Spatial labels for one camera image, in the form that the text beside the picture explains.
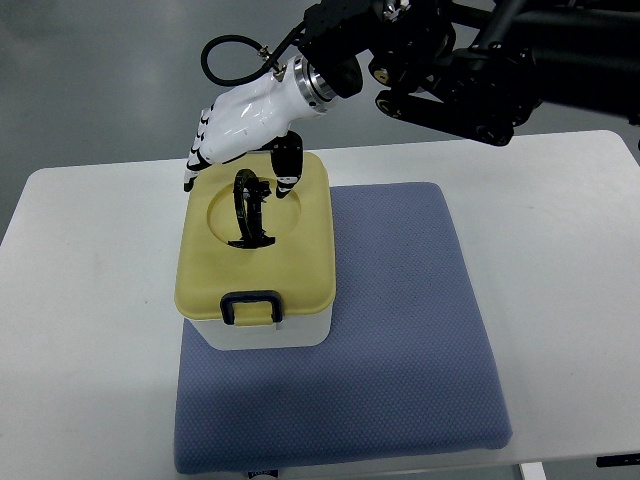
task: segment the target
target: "white table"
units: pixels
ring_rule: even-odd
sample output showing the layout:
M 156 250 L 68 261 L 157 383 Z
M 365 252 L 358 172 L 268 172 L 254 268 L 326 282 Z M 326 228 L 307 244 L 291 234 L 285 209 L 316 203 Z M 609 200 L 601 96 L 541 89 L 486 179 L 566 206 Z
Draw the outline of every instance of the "white table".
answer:
M 640 169 L 622 140 L 590 132 L 516 137 L 505 148 L 315 153 L 332 185 L 440 185 L 514 435 L 499 451 L 291 468 L 283 478 L 640 451 Z M 0 248 L 3 479 L 177 477 L 183 167 L 29 178 Z

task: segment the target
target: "black object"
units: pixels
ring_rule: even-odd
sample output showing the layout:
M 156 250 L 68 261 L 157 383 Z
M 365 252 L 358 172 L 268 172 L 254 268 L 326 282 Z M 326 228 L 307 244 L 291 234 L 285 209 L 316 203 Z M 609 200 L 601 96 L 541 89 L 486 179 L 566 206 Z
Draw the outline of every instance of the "black object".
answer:
M 251 480 L 253 477 L 257 477 L 258 475 L 268 475 L 269 477 L 278 478 L 278 471 L 277 470 L 261 470 L 259 472 L 249 472 L 248 473 L 249 480 Z
M 250 292 L 230 292 L 220 300 L 222 320 L 227 325 L 235 323 L 234 303 L 269 302 L 271 304 L 271 319 L 273 323 L 282 321 L 282 298 L 273 290 L 254 290 Z
M 598 457 L 596 459 L 596 466 L 598 468 L 626 467 L 628 465 L 640 465 L 640 453 L 632 453 L 629 455 L 609 455 L 606 457 Z
M 284 198 L 302 177 L 302 138 L 289 130 L 284 137 L 276 137 L 260 148 L 271 154 L 271 168 L 276 175 L 276 197 Z
M 271 195 L 269 182 L 260 181 L 248 168 L 239 170 L 233 183 L 233 201 L 240 227 L 240 240 L 229 241 L 237 248 L 260 248 L 273 245 L 274 237 L 268 237 L 262 229 L 262 203 Z

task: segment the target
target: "black handle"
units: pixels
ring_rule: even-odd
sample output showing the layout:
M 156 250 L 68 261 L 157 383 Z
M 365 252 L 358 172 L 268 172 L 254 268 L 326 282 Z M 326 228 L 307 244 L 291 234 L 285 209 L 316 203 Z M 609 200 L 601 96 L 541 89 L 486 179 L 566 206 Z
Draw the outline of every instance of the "black handle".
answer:
M 227 325 L 235 324 L 234 303 L 269 302 L 271 304 L 271 319 L 273 323 L 282 321 L 282 298 L 273 290 L 253 290 L 248 292 L 229 292 L 220 300 L 222 320 Z

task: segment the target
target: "black clip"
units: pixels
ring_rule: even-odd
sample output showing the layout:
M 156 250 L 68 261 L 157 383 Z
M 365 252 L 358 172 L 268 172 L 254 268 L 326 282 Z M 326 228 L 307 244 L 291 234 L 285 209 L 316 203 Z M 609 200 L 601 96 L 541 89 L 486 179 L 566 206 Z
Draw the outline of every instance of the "black clip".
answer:
M 233 183 L 233 200 L 241 238 L 229 241 L 229 245 L 237 248 L 260 248 L 276 242 L 274 237 L 268 237 L 262 229 L 262 203 L 269 195 L 271 189 L 267 180 L 260 181 L 248 168 L 238 171 Z

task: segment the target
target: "black cable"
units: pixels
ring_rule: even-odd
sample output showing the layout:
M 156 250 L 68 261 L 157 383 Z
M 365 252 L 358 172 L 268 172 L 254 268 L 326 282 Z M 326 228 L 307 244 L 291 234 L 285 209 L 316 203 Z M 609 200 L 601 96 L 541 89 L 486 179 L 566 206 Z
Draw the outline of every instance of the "black cable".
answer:
M 301 22 L 297 27 L 291 30 L 258 70 L 245 77 L 234 78 L 231 80 L 220 78 L 211 71 L 211 69 L 209 68 L 209 54 L 211 53 L 211 51 L 215 47 L 223 43 L 243 43 L 259 52 L 260 50 L 262 50 L 262 45 L 249 37 L 245 37 L 244 35 L 223 35 L 221 37 L 216 37 L 209 43 L 207 43 L 202 49 L 202 53 L 200 55 L 200 65 L 202 66 L 202 71 L 209 80 L 222 87 L 235 87 L 238 85 L 244 85 L 245 83 L 253 82 L 254 80 L 257 80 L 262 75 L 267 73 L 271 68 L 273 68 L 273 66 L 278 63 L 280 56 L 282 56 L 284 51 L 290 45 L 297 45 L 300 33 L 302 32 L 302 30 L 304 30 L 304 27 L 304 22 Z

